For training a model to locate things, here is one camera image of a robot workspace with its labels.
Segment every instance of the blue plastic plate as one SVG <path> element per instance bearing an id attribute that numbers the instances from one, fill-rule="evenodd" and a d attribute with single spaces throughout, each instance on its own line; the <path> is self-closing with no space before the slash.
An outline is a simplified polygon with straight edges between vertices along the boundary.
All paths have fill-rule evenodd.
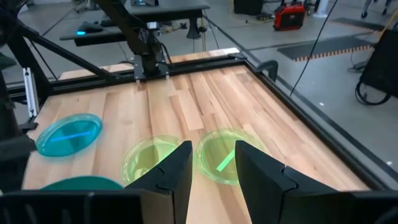
<path id="1" fill-rule="evenodd" d="M 89 146 L 102 122 L 93 114 L 76 114 L 51 124 L 36 140 L 37 151 L 48 157 L 70 156 Z"/>

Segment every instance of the gray floor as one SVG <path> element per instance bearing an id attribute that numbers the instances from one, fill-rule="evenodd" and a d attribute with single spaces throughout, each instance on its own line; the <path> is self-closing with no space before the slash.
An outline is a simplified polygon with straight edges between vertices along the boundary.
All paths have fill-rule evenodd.
<path id="1" fill-rule="evenodd" d="M 238 45 L 234 44 L 229 38 L 215 27 L 213 28 L 216 39 L 210 30 L 206 33 L 206 49 L 217 49 L 217 43 L 220 48 L 228 47 L 244 47 L 249 50 L 250 58 L 254 63 L 274 59 L 279 62 L 280 80 L 277 84 L 289 92 L 286 86 L 294 86 L 304 68 L 305 62 L 293 62 L 286 56 L 277 51 L 278 45 L 295 44 L 297 42 L 305 42 L 315 40 L 322 27 L 323 19 L 307 17 L 305 24 L 300 30 L 287 32 L 274 32 L 272 23 L 258 23 L 253 18 L 243 15 L 235 15 L 231 13 L 232 3 L 230 0 L 207 0 L 211 9 L 207 10 L 208 17 L 223 31 L 230 35 Z M 334 11 L 331 13 L 329 20 L 338 17 L 347 17 L 359 19 L 364 1 L 359 0 L 339 0 Z M 372 4 L 369 8 L 369 15 L 365 21 L 385 24 L 389 19 L 396 3 L 392 3 L 389 15 L 381 16 L 384 1 Z M 268 4 L 266 10 L 274 10 L 277 4 Z M 68 49 L 69 51 L 87 59 L 95 65 L 110 65 L 125 60 L 125 56 L 121 50 L 124 49 L 127 58 L 132 57 L 125 42 L 120 45 L 103 44 L 87 47 L 75 47 L 72 41 L 59 41 L 59 36 L 69 26 L 76 23 L 79 15 L 71 11 L 72 5 L 62 4 L 46 4 L 29 9 L 21 15 L 21 20 L 26 21 L 28 25 L 38 30 L 45 37 L 58 45 Z M 343 26 L 332 22 L 327 22 L 321 33 L 320 39 L 328 39 L 332 37 L 340 37 L 344 35 L 363 34 L 364 30 L 354 27 Z M 189 40 L 185 38 L 186 31 L 178 30 L 170 34 L 162 35 L 159 40 L 163 42 L 172 55 L 188 54 L 199 52 L 201 48 L 201 40 Z M 361 35 L 359 38 L 369 41 L 376 41 L 375 34 Z M 57 76 L 62 72 L 79 69 L 66 60 L 57 55 L 38 47 L 51 66 Z M 3 47 L 1 51 L 12 57 L 12 54 Z M 386 104 L 375 107 L 368 107 L 359 104 L 354 97 L 354 88 L 358 82 L 360 74 L 350 73 L 347 71 L 352 66 L 351 59 L 354 63 L 367 59 L 370 50 L 355 52 L 351 54 L 337 55 L 327 58 L 319 58 L 310 61 L 306 71 L 303 73 L 299 81 L 296 91 L 299 95 L 305 97 L 313 106 L 328 116 L 338 126 L 344 129 L 349 135 L 357 139 L 360 144 L 368 148 L 373 154 L 377 155 L 383 162 L 388 163 L 394 170 L 398 170 L 398 151 L 396 150 L 396 133 L 398 133 L 398 101 L 392 98 Z M 46 75 L 51 77 L 50 72 L 43 66 Z M 22 80 L 21 68 L 14 66 L 4 71 L 6 81 L 11 85 L 16 85 Z M 371 97 L 381 97 L 382 93 L 368 88 Z M 297 103 L 302 104 L 303 101 L 294 97 Z M 310 114 L 316 118 L 310 108 L 303 106 Z M 19 122 L 27 119 L 27 113 L 24 106 L 18 105 L 16 110 Z M 347 141 L 346 136 L 337 133 L 329 124 L 322 124 L 327 130 L 358 157 L 363 157 L 352 142 Z M 378 168 L 374 167 L 372 162 L 366 158 L 363 161 L 375 170 L 381 177 L 394 188 L 398 185 L 386 177 L 386 174 Z"/>

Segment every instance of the dark teal object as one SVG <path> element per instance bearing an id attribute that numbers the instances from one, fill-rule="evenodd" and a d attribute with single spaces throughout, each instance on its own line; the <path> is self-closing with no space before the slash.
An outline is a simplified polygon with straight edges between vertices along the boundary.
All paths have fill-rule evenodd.
<path id="1" fill-rule="evenodd" d="M 37 151 L 48 157 L 70 156 L 89 146 L 101 129 L 101 119 L 93 114 L 63 118 L 40 134 L 36 140 Z"/>
<path id="2" fill-rule="evenodd" d="M 41 190 L 121 190 L 115 181 L 97 176 L 72 177 L 43 187 Z"/>

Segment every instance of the wooden table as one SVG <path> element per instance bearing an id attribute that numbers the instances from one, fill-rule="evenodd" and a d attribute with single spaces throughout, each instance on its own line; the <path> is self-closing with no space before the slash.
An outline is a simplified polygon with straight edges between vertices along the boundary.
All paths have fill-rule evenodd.
<path id="1" fill-rule="evenodd" d="M 237 51 L 216 50 L 172 60 Z M 130 66 L 105 68 L 116 71 Z M 62 79 L 85 75 L 90 73 L 66 72 Z M 29 136 L 36 139 L 48 125 L 77 113 L 93 113 L 103 120 L 99 139 L 66 159 L 33 152 L 25 173 L 25 189 L 39 189 L 79 175 L 101 175 L 124 184 L 123 156 L 142 139 L 168 134 L 192 140 L 195 145 L 204 134 L 221 128 L 245 130 L 264 143 L 264 152 L 337 190 L 367 189 L 245 66 L 51 96 L 35 120 L 39 127 Z M 194 167 L 187 223 L 250 223 L 239 186 L 219 184 Z"/>

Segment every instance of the red equipment case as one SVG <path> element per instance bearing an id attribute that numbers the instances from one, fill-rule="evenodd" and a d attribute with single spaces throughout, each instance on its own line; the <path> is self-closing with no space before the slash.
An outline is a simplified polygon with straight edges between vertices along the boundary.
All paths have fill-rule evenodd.
<path id="1" fill-rule="evenodd" d="M 305 17 L 305 7 L 301 2 L 293 1 L 288 6 L 284 1 L 275 10 L 274 29 L 294 30 L 303 26 Z"/>

